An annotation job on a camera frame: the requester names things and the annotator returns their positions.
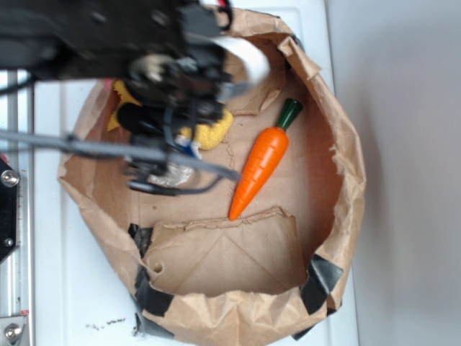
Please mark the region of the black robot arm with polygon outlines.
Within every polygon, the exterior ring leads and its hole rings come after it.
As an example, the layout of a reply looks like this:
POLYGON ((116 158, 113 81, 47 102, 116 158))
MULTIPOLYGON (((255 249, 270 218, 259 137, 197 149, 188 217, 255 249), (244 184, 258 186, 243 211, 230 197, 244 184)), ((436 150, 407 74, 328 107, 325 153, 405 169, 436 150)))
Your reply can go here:
POLYGON ((27 78, 2 95, 45 81, 119 79, 139 105, 121 109, 128 144, 11 130, 1 138, 92 159, 122 157, 133 168, 129 186, 150 194, 180 194, 148 181, 170 164, 236 181, 237 172, 200 161, 174 140, 184 126, 222 117, 220 93, 230 77, 218 39, 226 30, 199 1, 3 1, 1 69, 27 78))

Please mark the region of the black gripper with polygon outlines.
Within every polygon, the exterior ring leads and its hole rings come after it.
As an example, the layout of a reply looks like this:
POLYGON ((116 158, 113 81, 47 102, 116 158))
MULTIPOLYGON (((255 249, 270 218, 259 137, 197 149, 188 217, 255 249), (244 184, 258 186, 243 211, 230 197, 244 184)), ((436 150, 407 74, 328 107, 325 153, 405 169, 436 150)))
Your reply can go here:
POLYGON ((131 133, 132 145, 162 150, 170 156, 163 161, 133 159, 130 163, 134 169, 130 189, 153 195, 198 194, 222 179, 234 178, 230 169, 201 162, 192 139, 180 133, 190 130, 194 136, 198 125, 213 125, 223 117, 217 98, 219 88, 230 78, 223 72, 224 50, 212 42, 221 31, 212 10, 198 1, 182 1, 178 13, 187 54, 162 64, 164 80, 149 92, 128 83, 127 90, 141 106, 127 103, 118 109, 118 120, 131 133), (194 173, 178 187, 148 182, 150 174, 164 175, 169 163, 188 166, 194 173))

